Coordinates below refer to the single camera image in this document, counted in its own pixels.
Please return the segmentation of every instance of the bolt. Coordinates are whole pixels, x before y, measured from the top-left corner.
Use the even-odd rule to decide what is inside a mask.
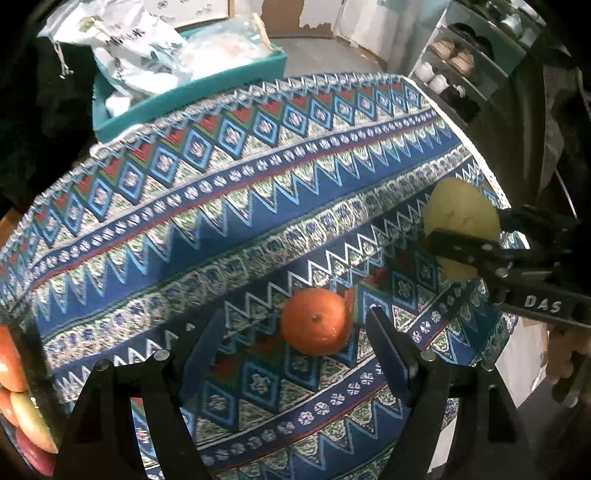
[[[497,268],[495,275],[499,278],[507,278],[509,276],[509,269],[507,267]]]
[[[110,366],[111,366],[111,362],[109,362],[107,359],[103,359],[103,360],[100,360],[96,363],[95,368],[99,372],[103,372],[104,370],[107,370]]]
[[[433,362],[437,358],[437,355],[433,350],[427,349],[421,352],[421,358],[426,362]]]
[[[154,359],[157,362],[162,362],[162,361],[166,360],[169,356],[170,356],[170,352],[168,350],[158,350],[154,354]]]

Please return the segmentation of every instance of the plastic bag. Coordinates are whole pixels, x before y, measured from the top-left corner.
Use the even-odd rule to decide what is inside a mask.
[[[257,14],[236,17],[199,30],[187,39],[178,59],[191,80],[208,77],[264,59],[274,51]]]
[[[55,45],[62,74],[69,74],[60,43],[91,46],[115,89],[135,100],[166,92],[191,79],[177,58],[186,46],[170,25],[150,14],[143,0],[69,0],[38,34]]]

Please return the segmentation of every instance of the human hand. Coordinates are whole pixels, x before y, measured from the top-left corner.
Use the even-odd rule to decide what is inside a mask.
[[[550,383],[556,384],[561,378],[568,378],[573,374],[573,363],[570,359],[573,352],[591,356],[591,332],[580,329],[561,332],[556,328],[552,329],[548,339],[546,366],[546,378]],[[591,400],[591,391],[583,392],[582,396],[585,400]]]

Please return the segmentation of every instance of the shoe rack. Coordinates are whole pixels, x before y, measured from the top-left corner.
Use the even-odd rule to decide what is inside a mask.
[[[522,0],[452,1],[410,76],[464,129],[529,54],[544,26]],[[443,90],[445,83],[431,84],[438,75],[445,77]]]

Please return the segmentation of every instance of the tablecloth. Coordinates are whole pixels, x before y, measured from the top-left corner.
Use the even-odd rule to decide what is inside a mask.
[[[0,303],[32,306],[66,411],[98,359],[141,362],[221,309],[225,340],[182,409],[210,471],[377,478],[409,411],[372,352],[367,308],[466,365],[494,360],[516,322],[487,305],[484,282],[452,283],[421,246],[444,176],[508,206],[469,140],[402,76],[253,85],[94,148],[0,251]],[[302,355],[278,331],[282,305],[309,287],[347,302],[355,328],[337,355]],[[148,477],[163,478],[133,406]]]

